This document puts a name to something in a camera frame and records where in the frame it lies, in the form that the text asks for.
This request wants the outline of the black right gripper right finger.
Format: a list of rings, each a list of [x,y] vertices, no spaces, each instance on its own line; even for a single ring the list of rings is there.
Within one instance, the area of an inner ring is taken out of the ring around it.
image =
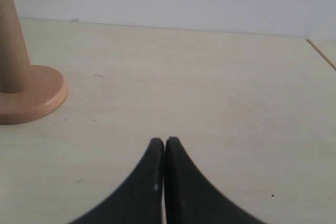
[[[259,223],[206,179],[177,137],[166,141],[164,198],[167,223]]]

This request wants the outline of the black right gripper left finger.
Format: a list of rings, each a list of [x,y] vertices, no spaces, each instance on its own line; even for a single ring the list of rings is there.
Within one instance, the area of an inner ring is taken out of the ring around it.
[[[153,138],[125,181],[72,223],[162,223],[163,176],[164,144]]]

